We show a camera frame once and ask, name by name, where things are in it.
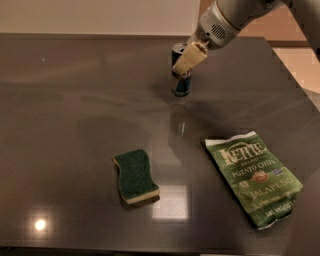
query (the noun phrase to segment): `glossy surface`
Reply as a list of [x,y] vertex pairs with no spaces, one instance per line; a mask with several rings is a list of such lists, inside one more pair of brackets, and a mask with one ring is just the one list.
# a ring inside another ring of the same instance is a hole
[[[257,39],[211,52],[176,98],[177,42],[0,41],[0,246],[281,253],[291,219],[252,229],[200,141],[255,130],[304,182],[319,113]],[[112,157],[138,148],[161,192],[132,207]]]

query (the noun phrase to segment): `blue can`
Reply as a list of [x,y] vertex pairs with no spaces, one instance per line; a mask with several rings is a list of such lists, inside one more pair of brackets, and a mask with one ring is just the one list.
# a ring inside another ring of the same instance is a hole
[[[178,43],[172,47],[172,67],[178,60],[178,58],[182,55],[184,49],[187,44]],[[177,97],[185,97],[190,92],[191,86],[191,70],[187,71],[183,75],[178,75],[174,71],[172,71],[172,92]]]

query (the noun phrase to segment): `kettle chips bag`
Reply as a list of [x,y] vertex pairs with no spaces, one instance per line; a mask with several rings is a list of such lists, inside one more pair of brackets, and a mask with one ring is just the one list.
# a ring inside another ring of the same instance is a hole
[[302,184],[255,132],[205,143],[257,229],[270,227],[291,213]]

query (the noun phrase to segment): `green scrub pad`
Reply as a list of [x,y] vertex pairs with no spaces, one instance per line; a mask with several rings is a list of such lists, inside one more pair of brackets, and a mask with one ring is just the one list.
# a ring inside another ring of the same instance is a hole
[[119,189],[127,204],[134,204],[158,196],[159,187],[150,174],[150,162],[147,153],[138,149],[113,158],[119,167]]

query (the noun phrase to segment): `chip bag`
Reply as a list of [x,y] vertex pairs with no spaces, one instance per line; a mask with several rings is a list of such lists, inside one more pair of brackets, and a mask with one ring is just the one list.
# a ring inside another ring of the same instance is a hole
[[255,132],[205,144],[256,229],[291,213],[302,184]]

